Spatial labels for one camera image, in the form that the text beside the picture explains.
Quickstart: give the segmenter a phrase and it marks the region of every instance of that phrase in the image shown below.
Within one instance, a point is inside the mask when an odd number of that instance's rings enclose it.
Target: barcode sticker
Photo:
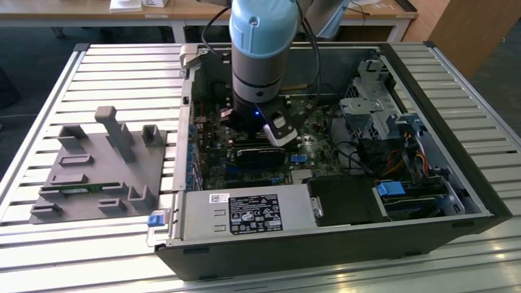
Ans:
[[[210,203],[226,203],[229,194],[210,194]]]

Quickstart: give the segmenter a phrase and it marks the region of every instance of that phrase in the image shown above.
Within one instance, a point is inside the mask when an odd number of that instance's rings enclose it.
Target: metal table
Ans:
[[[118,109],[129,130],[168,131],[160,206],[173,195],[181,45],[90,45],[72,53],[0,183],[3,292],[512,292],[521,287],[521,141],[436,48],[393,45],[514,217],[429,255],[266,273],[178,280],[145,243],[146,217],[28,224],[60,143],[60,125],[100,132],[97,106]],[[404,100],[410,111],[412,105]]]

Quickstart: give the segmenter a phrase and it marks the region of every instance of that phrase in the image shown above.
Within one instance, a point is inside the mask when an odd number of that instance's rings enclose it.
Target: floor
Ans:
[[[35,117],[55,85],[77,43],[161,43],[156,27],[126,27],[101,31],[97,28],[67,28],[65,38],[56,39],[48,28],[0,28],[0,67],[20,92],[20,101],[0,109],[0,176],[31,128]],[[472,84],[497,112],[521,134],[521,22],[484,64]]]

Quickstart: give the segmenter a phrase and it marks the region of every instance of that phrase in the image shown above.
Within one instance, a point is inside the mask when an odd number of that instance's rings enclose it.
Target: small circuit board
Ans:
[[[290,111],[298,112],[308,99],[290,98],[288,102]],[[329,117],[324,111],[314,111],[296,140],[277,148],[264,132],[253,137],[222,126],[220,107],[216,104],[213,109],[202,106],[196,109],[204,190],[300,184],[308,176],[341,174],[338,154],[328,135]]]

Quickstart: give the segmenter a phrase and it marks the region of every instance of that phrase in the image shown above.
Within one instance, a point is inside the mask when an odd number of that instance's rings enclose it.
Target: warning label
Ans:
[[[276,194],[230,197],[229,227],[233,235],[282,230]]]

